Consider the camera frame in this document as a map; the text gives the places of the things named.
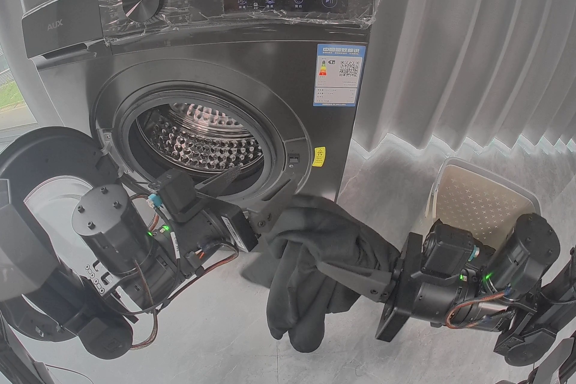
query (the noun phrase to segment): dark gray garment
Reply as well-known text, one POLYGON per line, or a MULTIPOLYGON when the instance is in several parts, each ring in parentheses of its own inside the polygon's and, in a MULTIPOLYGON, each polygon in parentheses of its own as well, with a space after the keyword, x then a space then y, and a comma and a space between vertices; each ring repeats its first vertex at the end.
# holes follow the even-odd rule
POLYGON ((297 196, 282 213, 263 253, 242 273, 270 287, 266 316, 271 335, 288 331, 299 352, 313 352, 324 338, 324 316, 345 312, 359 294, 316 268, 317 261, 392 271, 400 253, 334 202, 297 196))

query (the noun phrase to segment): sticker label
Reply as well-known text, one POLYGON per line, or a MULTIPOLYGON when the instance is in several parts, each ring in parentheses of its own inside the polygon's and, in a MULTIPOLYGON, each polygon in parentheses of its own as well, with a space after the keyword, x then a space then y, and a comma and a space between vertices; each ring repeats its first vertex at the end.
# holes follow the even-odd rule
POLYGON ((365 53, 363 45, 318 45, 314 106, 356 106, 365 53))
POLYGON ((312 166, 322 166, 324 160, 326 159, 326 148, 325 147, 315 147, 314 148, 314 161, 312 166))
POLYGON ((242 242, 242 239, 240 238, 240 236, 238 235, 238 232, 236 232, 236 229, 234 229, 234 226, 232 225, 232 223, 230 222, 230 219, 228 219, 226 216, 220 216, 222 218, 222 221, 224 222, 224 225, 226 225, 227 229, 230 231, 230 233, 232 234, 232 238, 234 239, 234 241, 236 242, 236 244, 238 245, 239 248, 241 248, 242 250, 248 252, 248 249, 244 246, 244 243, 242 242))
POLYGON ((176 255, 176 259, 180 259, 180 248, 178 247, 176 234, 174 232, 170 232, 170 236, 172 237, 172 244, 174 245, 174 254, 176 255))

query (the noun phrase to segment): grass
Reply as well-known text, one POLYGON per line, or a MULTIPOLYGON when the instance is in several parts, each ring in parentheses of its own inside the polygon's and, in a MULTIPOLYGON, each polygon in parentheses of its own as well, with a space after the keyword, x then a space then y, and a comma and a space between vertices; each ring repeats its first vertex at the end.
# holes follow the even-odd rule
POLYGON ((23 100, 24 98, 20 90, 18 90, 16 82, 9 82, 0 86, 0 109, 23 100))

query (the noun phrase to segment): play/pause button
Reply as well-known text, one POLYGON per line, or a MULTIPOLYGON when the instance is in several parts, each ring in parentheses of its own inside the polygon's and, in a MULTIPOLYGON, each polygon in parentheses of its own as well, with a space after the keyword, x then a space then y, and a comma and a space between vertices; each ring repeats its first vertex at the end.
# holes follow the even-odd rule
POLYGON ((324 5, 327 8, 334 8, 337 3, 338 0, 322 0, 322 5, 324 5))

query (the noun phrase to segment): qr code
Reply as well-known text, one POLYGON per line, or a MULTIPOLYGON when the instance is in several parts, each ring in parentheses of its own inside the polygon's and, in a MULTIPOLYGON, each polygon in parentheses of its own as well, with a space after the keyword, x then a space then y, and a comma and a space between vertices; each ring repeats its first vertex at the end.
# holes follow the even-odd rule
POLYGON ((360 61, 340 61, 339 77, 356 78, 360 71, 360 61))

